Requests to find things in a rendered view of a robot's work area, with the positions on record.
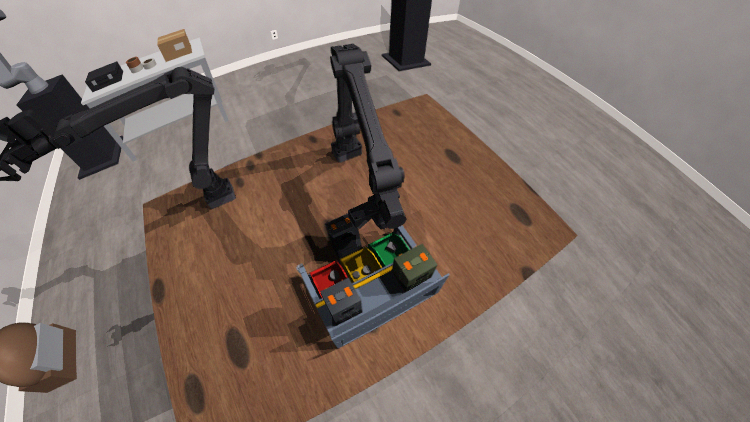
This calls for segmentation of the yellow thin bar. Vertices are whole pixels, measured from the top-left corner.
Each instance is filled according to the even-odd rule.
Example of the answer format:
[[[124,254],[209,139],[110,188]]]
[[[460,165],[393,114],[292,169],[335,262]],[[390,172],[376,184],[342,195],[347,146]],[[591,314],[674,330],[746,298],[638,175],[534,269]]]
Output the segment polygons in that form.
[[[360,283],[358,283],[358,284],[354,285],[354,288],[355,288],[355,289],[357,289],[357,288],[359,288],[359,287],[361,287],[361,286],[363,286],[363,285],[365,285],[365,284],[367,284],[367,283],[369,283],[369,282],[373,281],[374,279],[376,279],[376,278],[378,278],[378,277],[380,277],[380,276],[382,276],[382,275],[384,275],[384,274],[386,274],[386,273],[388,273],[388,272],[392,271],[392,267],[393,267],[393,266],[391,266],[391,267],[389,267],[389,268],[387,268],[387,269],[385,269],[385,270],[383,270],[383,271],[381,271],[381,272],[379,272],[379,273],[377,273],[377,274],[375,274],[375,275],[371,276],[370,278],[368,278],[368,279],[366,279],[366,280],[364,280],[364,281],[362,281],[362,282],[360,282]],[[325,302],[324,302],[324,301],[321,301],[321,302],[319,302],[319,303],[317,303],[317,304],[315,304],[315,305],[316,305],[316,307],[317,307],[317,308],[319,308],[319,307],[321,307],[321,306],[325,305]]]

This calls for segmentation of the red open bin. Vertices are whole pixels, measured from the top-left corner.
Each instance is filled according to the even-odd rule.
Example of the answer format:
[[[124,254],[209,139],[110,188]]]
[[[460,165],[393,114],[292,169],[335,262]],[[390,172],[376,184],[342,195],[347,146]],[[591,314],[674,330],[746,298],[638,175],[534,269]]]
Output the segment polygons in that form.
[[[338,271],[339,275],[340,275],[339,279],[336,280],[336,281],[333,281],[330,278],[330,272],[333,271],[333,270]],[[313,276],[312,279],[314,278],[313,281],[315,280],[314,283],[315,283],[317,289],[319,288],[318,291],[319,290],[321,291],[321,290],[323,290],[325,288],[328,288],[328,287],[330,287],[330,286],[332,286],[332,285],[340,282],[341,280],[344,280],[344,279],[348,278],[347,275],[345,274],[343,268],[341,267],[341,265],[338,263],[337,260],[335,260],[334,262],[332,262],[332,263],[330,263],[330,264],[328,264],[326,266],[323,266],[323,267],[321,267],[321,268],[319,268],[319,269],[311,272],[310,275],[311,275],[311,277]],[[320,293],[320,291],[319,291],[319,293]],[[320,295],[321,295],[321,293],[320,293]],[[321,297],[322,297],[322,295],[321,295]]]

